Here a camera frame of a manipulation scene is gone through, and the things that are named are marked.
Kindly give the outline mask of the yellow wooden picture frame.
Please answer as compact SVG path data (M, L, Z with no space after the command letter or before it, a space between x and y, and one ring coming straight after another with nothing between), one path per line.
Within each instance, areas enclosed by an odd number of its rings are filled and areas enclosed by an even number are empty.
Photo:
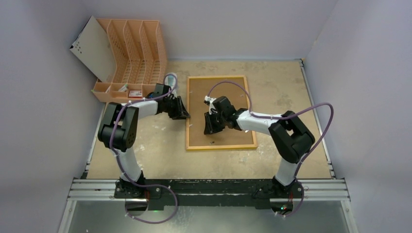
M255 150L258 143L254 131L226 128L216 134L204 134L204 113L208 112L204 97L209 91L213 98L228 97L236 109L250 107L245 75L188 76L186 107L190 118L186 120L186 150Z

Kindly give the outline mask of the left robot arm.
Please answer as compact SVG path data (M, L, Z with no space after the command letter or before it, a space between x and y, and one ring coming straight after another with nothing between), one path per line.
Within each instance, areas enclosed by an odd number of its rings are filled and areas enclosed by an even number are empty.
M111 150L120 169L120 179L127 183L126 193L134 199L143 196L145 189L164 188L161 184L146 184L134 153L138 121L148 116L167 113L173 120L188 119L182 99L174 92L176 86L156 84L146 98L127 103L107 104L98 130L98 140Z

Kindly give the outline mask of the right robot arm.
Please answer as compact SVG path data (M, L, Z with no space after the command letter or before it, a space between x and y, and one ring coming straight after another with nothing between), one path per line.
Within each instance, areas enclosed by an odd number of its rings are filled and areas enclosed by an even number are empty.
M277 173L273 177L273 192L283 198L292 191L298 165L315 143L315 138L293 111L282 115L254 114L246 108L235 109L225 96L205 96L209 106L205 116L204 134L215 134L225 128L254 131L269 135L281 156Z

